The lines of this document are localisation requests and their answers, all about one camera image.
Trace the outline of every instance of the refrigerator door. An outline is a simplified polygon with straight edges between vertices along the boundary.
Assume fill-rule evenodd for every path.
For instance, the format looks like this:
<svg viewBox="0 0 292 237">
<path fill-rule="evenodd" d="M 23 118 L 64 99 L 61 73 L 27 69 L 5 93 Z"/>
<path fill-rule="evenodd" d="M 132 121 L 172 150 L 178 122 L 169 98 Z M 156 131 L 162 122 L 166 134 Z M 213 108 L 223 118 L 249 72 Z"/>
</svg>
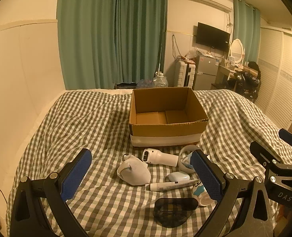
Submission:
<svg viewBox="0 0 292 237">
<path fill-rule="evenodd" d="M 211 90 L 211 84 L 215 82 L 216 76 L 208 74 L 196 74 L 193 90 Z"/>
<path fill-rule="evenodd" d="M 216 59 L 199 56 L 197 71 L 216 76 L 218 66 L 216 66 L 215 63 Z"/>
</svg>

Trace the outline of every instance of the cardboard box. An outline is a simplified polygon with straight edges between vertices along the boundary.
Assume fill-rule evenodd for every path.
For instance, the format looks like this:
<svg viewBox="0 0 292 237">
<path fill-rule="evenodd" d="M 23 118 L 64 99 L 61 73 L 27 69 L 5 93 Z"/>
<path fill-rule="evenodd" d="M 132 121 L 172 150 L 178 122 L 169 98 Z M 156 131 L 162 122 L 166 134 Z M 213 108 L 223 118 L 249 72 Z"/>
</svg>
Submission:
<svg viewBox="0 0 292 237">
<path fill-rule="evenodd" d="M 133 90 L 129 125 L 135 147 L 198 142 L 208 120 L 196 95 L 188 87 Z"/>
</svg>

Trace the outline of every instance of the bed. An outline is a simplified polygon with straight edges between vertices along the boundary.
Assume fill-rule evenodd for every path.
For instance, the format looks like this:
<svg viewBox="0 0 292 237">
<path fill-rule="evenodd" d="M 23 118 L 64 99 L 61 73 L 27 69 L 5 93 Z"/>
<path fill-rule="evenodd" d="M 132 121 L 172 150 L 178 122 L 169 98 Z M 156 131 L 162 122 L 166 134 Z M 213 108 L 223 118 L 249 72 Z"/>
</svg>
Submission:
<svg viewBox="0 0 292 237">
<path fill-rule="evenodd" d="M 143 151 L 130 143 L 128 93 L 71 91 L 54 102 L 18 163 L 6 213 L 8 232 L 20 178 L 45 178 L 50 172 L 59 171 L 82 148 L 91 150 L 92 164 L 67 204 L 90 236 L 193 236 L 198 231 L 215 204 L 197 208 L 186 223 L 173 229 L 163 228 L 152 215 L 157 199 L 190 197 L 191 187 L 154 192 L 147 186 L 129 186 L 117 177 L 116 169 L 123 154 L 140 157 Z M 279 139 L 279 129 L 253 103 L 228 90 L 195 93 L 209 117 L 197 146 L 210 154 L 210 160 L 223 172 L 232 172 L 241 179 L 264 178 L 263 167 L 249 152 L 249 145 L 255 140 L 277 153 L 285 163 L 292 164 L 292 147 Z M 161 151 L 177 155 L 181 148 L 165 147 Z M 160 182 L 178 168 L 150 164 L 149 170 L 151 182 Z M 192 174 L 191 179 L 195 178 L 196 174 Z M 235 219 L 239 202 L 224 233 Z M 46 200 L 43 203 L 54 232 L 62 235 Z M 273 201 L 270 204 L 275 217 L 278 205 Z"/>
</svg>

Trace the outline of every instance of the white wall-mounted air conditioner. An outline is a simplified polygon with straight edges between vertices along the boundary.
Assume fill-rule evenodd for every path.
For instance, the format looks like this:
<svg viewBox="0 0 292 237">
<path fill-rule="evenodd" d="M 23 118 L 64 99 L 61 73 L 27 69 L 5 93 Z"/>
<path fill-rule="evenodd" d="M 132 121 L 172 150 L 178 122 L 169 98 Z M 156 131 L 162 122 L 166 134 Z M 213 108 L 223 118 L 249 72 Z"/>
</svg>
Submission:
<svg viewBox="0 0 292 237">
<path fill-rule="evenodd" d="M 224 12 L 231 12 L 233 10 L 233 2 L 229 0 L 193 0 L 208 6 L 217 8 Z"/>
</svg>

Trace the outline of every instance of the bolt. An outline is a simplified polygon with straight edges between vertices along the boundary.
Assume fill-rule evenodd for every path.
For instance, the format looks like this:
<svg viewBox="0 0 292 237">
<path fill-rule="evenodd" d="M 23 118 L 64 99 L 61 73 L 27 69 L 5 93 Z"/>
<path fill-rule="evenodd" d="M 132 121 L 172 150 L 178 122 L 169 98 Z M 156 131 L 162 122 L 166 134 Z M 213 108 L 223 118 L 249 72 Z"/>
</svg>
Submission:
<svg viewBox="0 0 292 237">
<path fill-rule="evenodd" d="M 256 177 L 256 181 L 257 181 L 258 183 L 261 183 L 263 180 L 262 180 L 261 177 L 257 176 L 257 177 Z"/>
<path fill-rule="evenodd" d="M 226 176 L 227 179 L 233 179 L 234 178 L 234 175 L 232 173 L 226 173 L 225 176 Z"/>
<path fill-rule="evenodd" d="M 22 178 L 21 178 L 21 182 L 22 183 L 25 183 L 27 181 L 27 176 L 23 176 Z"/>
<path fill-rule="evenodd" d="M 274 176 L 271 176 L 270 177 L 270 181 L 272 181 L 273 183 L 275 183 L 276 182 L 276 178 Z"/>
<path fill-rule="evenodd" d="M 58 176 L 58 174 L 57 174 L 56 172 L 54 172 L 54 173 L 51 173 L 51 174 L 49 175 L 49 178 L 50 178 L 50 179 L 56 179 L 57 176 Z"/>
</svg>

